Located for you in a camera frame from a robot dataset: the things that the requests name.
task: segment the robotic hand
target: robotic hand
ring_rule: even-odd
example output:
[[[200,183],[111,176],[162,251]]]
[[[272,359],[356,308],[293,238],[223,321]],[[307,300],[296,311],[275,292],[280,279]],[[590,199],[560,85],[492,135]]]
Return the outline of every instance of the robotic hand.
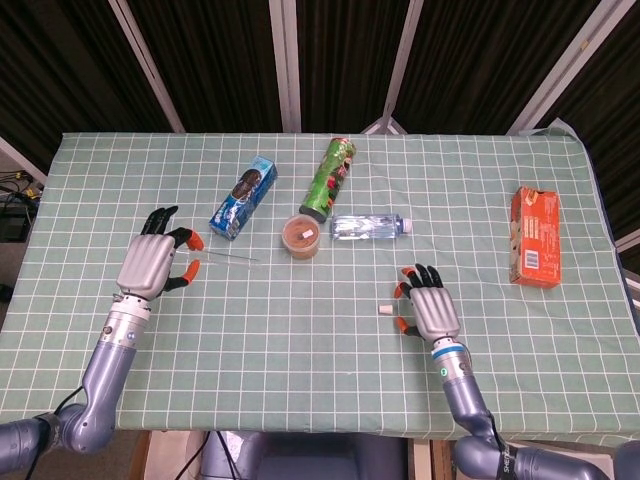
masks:
[[[152,212],[129,246],[116,281],[120,293],[113,296],[82,387],[70,395],[84,389],[86,404],[63,408],[65,400],[55,412],[0,425],[0,474],[29,465],[33,470],[38,457],[54,447],[93,453],[109,443],[116,406],[151,314],[149,302],[162,292],[189,285],[200,267],[195,260],[182,276],[169,277],[178,247],[185,243],[191,250],[204,247],[198,234],[186,228],[164,234],[177,210],[174,206]]]
[[[449,292],[435,268],[420,264],[415,268],[417,272],[411,267],[403,269],[411,285],[400,283],[394,296],[411,299],[416,325],[409,326],[402,317],[396,318],[396,324],[405,335],[433,344],[431,356],[453,419],[471,433],[454,448],[460,471],[487,480],[607,480],[591,463],[537,448],[516,449],[502,440],[473,375],[469,350],[456,338],[460,323]],[[629,473],[619,478],[639,478],[637,470],[624,472]]]

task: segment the blue box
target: blue box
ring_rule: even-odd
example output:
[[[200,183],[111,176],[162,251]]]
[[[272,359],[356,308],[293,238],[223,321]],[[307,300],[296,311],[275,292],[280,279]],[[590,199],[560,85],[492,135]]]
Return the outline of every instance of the blue box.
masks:
[[[229,240],[236,238],[276,178],[275,164],[264,157],[255,157],[209,221],[213,231]]]

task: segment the cable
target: cable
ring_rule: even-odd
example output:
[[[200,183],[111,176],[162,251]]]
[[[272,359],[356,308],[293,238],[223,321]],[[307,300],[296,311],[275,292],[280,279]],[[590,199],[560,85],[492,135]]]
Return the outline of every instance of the cable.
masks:
[[[60,414],[60,411],[64,408],[65,404],[71,400],[73,397],[75,397],[78,393],[80,393],[80,391],[83,389],[82,385],[79,386],[78,388],[76,388],[70,395],[68,395],[64,400],[62,400],[62,402],[60,402],[60,404],[56,407],[56,409],[53,411],[53,414],[58,416]],[[43,446],[47,444],[47,441],[43,441],[43,439],[40,439],[40,442],[38,442],[38,451],[36,452],[36,456],[33,459],[33,463],[31,463],[31,467],[29,467],[29,471],[27,472],[27,476],[24,477],[24,480],[30,480],[31,476],[33,475],[33,472],[36,469],[36,465],[38,465],[38,460],[40,460],[40,456],[44,453],[43,452]]]
[[[180,473],[176,475],[176,478],[174,480],[180,480],[180,477],[184,475],[184,472],[186,472],[189,469],[193,461],[198,457],[198,455],[200,455],[200,453],[202,453],[202,450],[204,450],[204,446],[207,444],[207,441],[209,440],[210,434],[211,432],[207,432],[207,434],[204,436],[204,441],[202,442],[202,445],[200,445],[200,448],[196,450],[196,453],[194,453],[193,456],[189,459],[189,461],[185,464],[185,466],[182,467],[182,470],[180,470]]]
[[[225,441],[224,437],[220,432],[216,431],[216,433],[218,434],[218,440],[220,440],[220,443],[222,444],[222,448],[224,449],[224,455],[227,457],[227,463],[229,464],[229,470],[231,471],[231,478],[233,478],[233,480],[237,480],[235,475],[237,473],[238,479],[242,480],[242,475],[240,475],[238,466],[236,465],[236,462],[233,460],[233,457],[231,456],[231,452],[229,452],[229,447],[227,446],[227,442]]]

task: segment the green checkered tablecloth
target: green checkered tablecloth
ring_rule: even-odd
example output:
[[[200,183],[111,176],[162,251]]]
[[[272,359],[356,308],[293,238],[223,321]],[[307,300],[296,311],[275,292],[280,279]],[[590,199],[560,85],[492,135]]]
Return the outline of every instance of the green checkered tablecloth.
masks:
[[[399,269],[420,261],[455,300],[506,437],[640,438],[639,341],[593,172],[580,142],[546,133],[352,136],[358,154],[336,212],[396,212],[414,231],[333,242],[325,226],[309,262],[291,259],[280,232],[330,136],[65,135],[0,334],[0,421],[51,410],[80,383],[129,241],[157,206],[177,204],[173,227],[262,263],[207,264],[154,302],[120,428],[458,436],[429,347],[377,314]],[[280,176],[229,243],[208,221],[256,154]],[[564,277],[552,290],[508,281],[510,200],[522,184],[560,195]]]

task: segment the water bottle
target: water bottle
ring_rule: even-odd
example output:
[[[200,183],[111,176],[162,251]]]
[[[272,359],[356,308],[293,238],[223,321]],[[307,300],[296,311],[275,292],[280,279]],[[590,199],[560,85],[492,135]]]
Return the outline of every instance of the water bottle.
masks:
[[[396,238],[409,233],[412,226],[411,219],[393,213],[335,215],[331,219],[331,236],[334,240]]]

